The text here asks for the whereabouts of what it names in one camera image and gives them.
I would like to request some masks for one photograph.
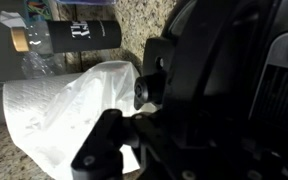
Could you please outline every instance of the black machine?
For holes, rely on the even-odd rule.
[[[159,110],[103,112],[74,179],[122,179],[128,144],[138,179],[288,180],[288,0],[182,0],[147,40],[135,94]]]

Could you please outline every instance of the bottle cap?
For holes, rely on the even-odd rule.
[[[24,27],[11,28],[11,34],[16,51],[18,52],[29,51]]]

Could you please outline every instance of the black knob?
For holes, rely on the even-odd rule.
[[[145,103],[161,104],[165,86],[165,74],[156,73],[136,79],[134,107],[139,110]]]

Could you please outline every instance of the black cylindrical container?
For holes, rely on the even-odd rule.
[[[116,21],[48,21],[54,53],[118,48],[121,28]]]
[[[39,21],[11,32],[17,51],[39,54],[118,48],[122,40],[116,21]]]

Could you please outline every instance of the vent grille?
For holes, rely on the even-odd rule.
[[[288,69],[268,65],[258,91],[252,118],[288,131]]]

